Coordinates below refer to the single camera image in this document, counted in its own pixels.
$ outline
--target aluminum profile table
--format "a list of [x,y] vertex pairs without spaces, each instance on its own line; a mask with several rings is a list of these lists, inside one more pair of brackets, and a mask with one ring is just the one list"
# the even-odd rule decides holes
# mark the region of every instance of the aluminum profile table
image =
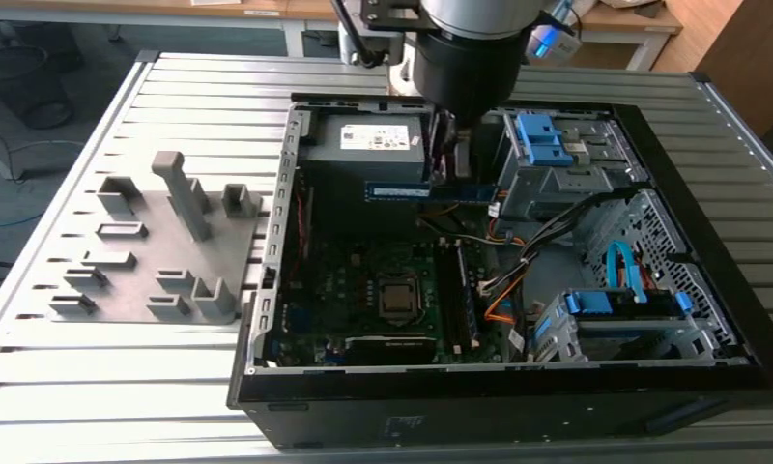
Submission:
[[[0,290],[0,462],[541,462],[573,455],[611,464],[650,452],[639,458],[647,463],[702,455],[773,461],[773,407],[633,441],[281,453],[225,407],[235,324],[48,322],[39,285],[56,283],[60,259],[79,249],[72,236],[90,232],[80,217],[99,209],[91,191],[105,175],[157,187],[153,153],[178,150],[206,189],[241,183],[269,195],[290,92],[387,93],[385,71],[330,60],[141,56]],[[713,87],[686,74],[526,69],[514,98],[641,107],[773,318],[773,159]],[[263,228],[255,233],[245,300],[259,277]]]

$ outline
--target sticker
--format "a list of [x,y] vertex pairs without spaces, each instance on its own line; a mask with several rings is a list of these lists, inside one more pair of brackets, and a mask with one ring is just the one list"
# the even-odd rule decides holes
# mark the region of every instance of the sticker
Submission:
[[643,30],[646,32],[670,32],[670,33],[673,33],[675,31],[675,28],[674,27],[650,26],[650,27],[645,27]]
[[339,128],[341,150],[409,150],[409,126],[347,124]]
[[383,436],[386,438],[403,437],[407,432],[422,425],[425,418],[425,416],[393,416],[391,418],[386,418]]
[[563,143],[563,150],[573,153],[586,153],[587,147],[583,146],[583,143]]
[[501,203],[498,203],[495,201],[494,203],[490,203],[489,206],[486,207],[486,215],[490,218],[498,219],[498,214],[499,213],[501,213]]
[[281,12],[269,12],[266,10],[243,10],[246,16],[279,16]]
[[410,196],[414,198],[426,198],[429,190],[418,188],[373,188],[371,195],[374,196]]
[[515,347],[518,352],[522,352],[523,351],[523,337],[518,334],[518,332],[515,332],[515,329],[510,330],[510,336],[507,336],[506,339],[510,340],[510,343],[513,343],[513,346]]

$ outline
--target motherboard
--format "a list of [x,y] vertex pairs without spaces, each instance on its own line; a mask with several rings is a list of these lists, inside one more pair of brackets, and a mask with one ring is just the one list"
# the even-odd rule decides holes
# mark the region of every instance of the motherboard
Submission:
[[270,347],[279,365],[501,362],[478,322],[479,244],[325,241],[313,252]]

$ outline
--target gray plastic peg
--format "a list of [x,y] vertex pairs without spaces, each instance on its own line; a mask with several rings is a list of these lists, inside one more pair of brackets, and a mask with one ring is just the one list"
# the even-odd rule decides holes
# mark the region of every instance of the gray plastic peg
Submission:
[[185,223],[194,242],[202,242],[211,236],[211,230],[203,212],[201,211],[199,199],[194,197],[189,181],[182,173],[182,153],[157,152],[151,161],[151,172],[163,178],[174,211]]

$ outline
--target wire bundle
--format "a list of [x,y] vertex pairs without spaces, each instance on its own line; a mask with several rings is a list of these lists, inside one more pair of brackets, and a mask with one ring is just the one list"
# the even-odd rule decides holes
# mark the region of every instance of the wire bundle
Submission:
[[615,188],[610,192],[597,193],[589,196],[566,210],[558,213],[550,220],[547,220],[538,231],[533,234],[529,241],[522,245],[521,251],[518,253],[518,263],[513,268],[495,278],[481,282],[478,289],[482,294],[487,294],[494,290],[505,281],[509,281],[506,288],[501,291],[499,295],[495,297],[494,301],[486,308],[483,313],[483,319],[505,322],[507,324],[514,324],[514,319],[509,316],[499,316],[493,314],[494,309],[501,304],[501,300],[509,295],[509,293],[521,284],[526,272],[529,270],[529,264],[534,259],[538,248],[547,244],[553,239],[570,232],[578,223],[581,216],[587,212],[590,208],[597,206],[602,201],[627,199],[631,198],[638,189],[637,188]]

